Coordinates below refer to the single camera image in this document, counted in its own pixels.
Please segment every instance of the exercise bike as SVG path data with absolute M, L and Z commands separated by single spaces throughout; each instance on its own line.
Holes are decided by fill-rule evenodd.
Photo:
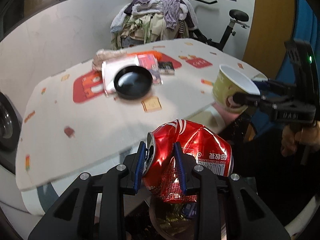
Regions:
M 215 4 L 215 3 L 218 2 L 217 0 L 212 1 L 212 2 L 207 2 L 207 1 L 204 1 L 204 0 L 195 0 L 195 1 L 198 1 L 198 2 L 201 2 L 201 3 L 204 3 L 204 4 Z M 233 10 L 229 11 L 229 15 L 231 17 L 230 23 L 227 26 L 226 30 L 224 31 L 224 34 L 223 34 L 223 36 L 222 36 L 222 38 L 221 38 L 219 43 L 212 41 L 212 39 L 207 39 L 207 37 L 204 36 L 199 29 L 196 29 L 196 30 L 193 30 L 193 31 L 189 31 L 190 38 L 195 39 L 197 41 L 201 41 L 201 42 L 203 42 L 205 44 L 208 44 L 208 45 L 210 45 L 212 47 L 215 47 L 215 48 L 223 51 L 224 46 L 226 45 L 230 35 L 231 34 L 232 34 L 232 36 L 236 35 L 236 32 L 233 30 L 235 24 L 241 25 L 241 27 L 244 28 L 244 29 L 250 28 L 249 25 L 245 24 L 245 22 L 249 21 L 249 15 L 246 14 L 245 12 L 233 9 Z

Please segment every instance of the black bicycle saddle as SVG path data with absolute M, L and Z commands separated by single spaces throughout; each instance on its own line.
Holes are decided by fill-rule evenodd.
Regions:
M 245 12 L 240 10 L 231 10 L 229 12 L 229 15 L 231 18 L 236 19 L 239 22 L 248 22 L 249 21 L 249 15 L 247 15 Z

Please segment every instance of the wooden door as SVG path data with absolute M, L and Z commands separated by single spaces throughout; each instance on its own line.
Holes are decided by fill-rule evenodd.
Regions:
M 284 59 L 284 42 L 292 36 L 295 0 L 255 0 L 243 61 L 275 78 Z

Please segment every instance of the green paper cup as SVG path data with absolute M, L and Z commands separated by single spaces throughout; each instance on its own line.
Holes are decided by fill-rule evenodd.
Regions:
M 241 114 L 247 106 L 239 106 L 232 100 L 236 92 L 259 95 L 260 91 L 250 78 L 228 65 L 220 65 L 219 74 L 213 86 L 213 97 L 217 104 L 231 113 Z

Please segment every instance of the crushed red soda can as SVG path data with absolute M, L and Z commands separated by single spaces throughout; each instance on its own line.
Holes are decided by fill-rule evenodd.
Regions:
M 147 136 L 149 149 L 143 173 L 148 190 L 168 203 L 190 203 L 196 195 L 183 195 L 172 154 L 173 144 L 180 142 L 183 153 L 192 155 L 197 164 L 213 173 L 229 176 L 233 168 L 231 146 L 204 125 L 174 120 L 158 127 Z

